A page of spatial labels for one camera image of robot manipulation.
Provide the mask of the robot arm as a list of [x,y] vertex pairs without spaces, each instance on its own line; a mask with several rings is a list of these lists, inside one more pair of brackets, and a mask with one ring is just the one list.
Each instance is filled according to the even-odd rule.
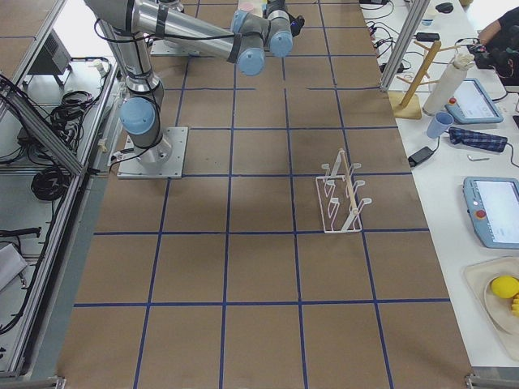
[[127,98],[119,120],[126,146],[110,162],[120,178],[181,177],[185,127],[161,122],[166,69],[179,71],[195,57],[224,59],[244,75],[258,75],[265,55],[284,58],[304,25],[283,1],[241,1],[230,28],[187,15],[180,1],[88,1],[95,30],[116,57]]

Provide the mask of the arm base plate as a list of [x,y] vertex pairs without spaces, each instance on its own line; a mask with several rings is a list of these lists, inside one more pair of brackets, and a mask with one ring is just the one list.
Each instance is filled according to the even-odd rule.
[[121,179],[166,179],[181,178],[187,146],[187,127],[167,127],[161,141],[147,150],[135,148],[131,137],[125,146],[133,151],[122,157],[117,176]]

